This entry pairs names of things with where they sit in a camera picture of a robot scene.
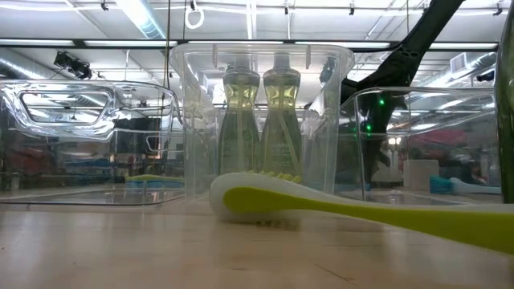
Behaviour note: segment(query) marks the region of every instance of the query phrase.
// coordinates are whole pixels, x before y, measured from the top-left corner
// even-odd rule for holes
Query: toothbrush
[[[257,173],[217,177],[209,200],[217,216],[234,222],[277,219],[287,210],[318,210],[514,254],[514,205],[395,206],[335,197]]]
[[[430,193],[489,193],[501,194],[500,187],[471,185],[453,177],[447,180],[442,177],[430,176]]]

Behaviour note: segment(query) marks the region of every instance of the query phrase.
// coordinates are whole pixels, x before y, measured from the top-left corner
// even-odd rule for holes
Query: green liquid
[[[218,174],[259,170],[259,131],[253,104],[259,74],[233,68],[223,77],[227,108],[219,136]]]
[[[301,132],[295,112],[300,73],[291,68],[273,68],[263,80],[268,113],[263,130],[262,170],[301,176]]]

